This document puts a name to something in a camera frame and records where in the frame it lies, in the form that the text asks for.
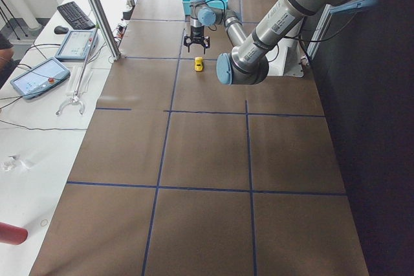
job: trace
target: red object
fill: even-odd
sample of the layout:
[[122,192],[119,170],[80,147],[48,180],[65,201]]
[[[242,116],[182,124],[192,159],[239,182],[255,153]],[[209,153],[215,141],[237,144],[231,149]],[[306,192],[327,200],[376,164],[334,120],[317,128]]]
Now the red object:
[[27,230],[0,222],[0,242],[20,245],[27,239]]

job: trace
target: tablet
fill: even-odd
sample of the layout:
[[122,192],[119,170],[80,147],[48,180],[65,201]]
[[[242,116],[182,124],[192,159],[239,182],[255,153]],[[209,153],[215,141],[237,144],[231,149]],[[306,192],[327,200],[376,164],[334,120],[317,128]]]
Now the tablet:
[[10,83],[24,99],[41,96],[65,81],[71,72],[56,58],[46,59],[28,72],[14,78]]
[[60,61],[85,60],[89,47],[93,48],[95,45],[95,42],[92,42],[95,32],[96,29],[70,30],[56,52],[55,58]]

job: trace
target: white desk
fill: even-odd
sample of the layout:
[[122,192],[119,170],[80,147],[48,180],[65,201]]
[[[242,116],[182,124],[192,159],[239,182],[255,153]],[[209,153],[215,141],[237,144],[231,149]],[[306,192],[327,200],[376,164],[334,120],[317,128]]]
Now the white desk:
[[[64,2],[69,1],[76,1],[87,14],[91,11],[87,0]],[[101,2],[114,29],[122,17],[120,0]],[[35,44],[61,43],[64,35],[53,33],[57,25],[67,26],[58,12],[52,16]],[[101,33],[98,33],[96,50],[104,44]],[[57,51],[56,47],[40,48],[47,58]],[[44,59],[33,48],[22,63],[34,66]],[[20,99],[4,108],[0,112],[0,120],[27,127],[86,129],[111,68],[110,59],[109,49],[104,47],[99,58],[87,66],[92,76],[87,92],[81,95],[85,104],[83,115],[78,111],[79,106],[75,105],[67,106],[61,116],[55,115],[60,104],[67,99],[65,82],[35,100]],[[65,63],[70,70],[80,64]],[[23,72],[17,68],[10,79]],[[9,82],[0,90],[0,98],[17,95]],[[0,107],[11,101],[1,100]],[[85,131],[29,131],[0,123],[0,133],[0,162],[9,160],[10,155],[19,154],[22,160],[32,164],[29,170],[21,165],[8,172],[0,168],[0,221],[28,230],[28,238],[21,245],[0,244],[0,275],[26,276],[38,255]]]

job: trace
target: black mouse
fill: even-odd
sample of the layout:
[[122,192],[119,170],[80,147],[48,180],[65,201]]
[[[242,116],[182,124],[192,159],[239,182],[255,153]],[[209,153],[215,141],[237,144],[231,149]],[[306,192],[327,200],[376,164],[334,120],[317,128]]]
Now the black mouse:
[[62,34],[67,34],[67,32],[69,31],[69,28],[67,27],[63,27],[63,26],[56,26],[54,28],[54,33],[56,35],[62,35]]

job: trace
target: computer keyboard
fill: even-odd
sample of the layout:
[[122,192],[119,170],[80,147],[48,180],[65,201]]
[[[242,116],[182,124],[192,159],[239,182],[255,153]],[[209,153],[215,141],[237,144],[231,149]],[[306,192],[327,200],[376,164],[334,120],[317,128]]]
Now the computer keyboard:
[[95,27],[95,24],[74,1],[58,6],[58,11],[73,29],[92,29]]

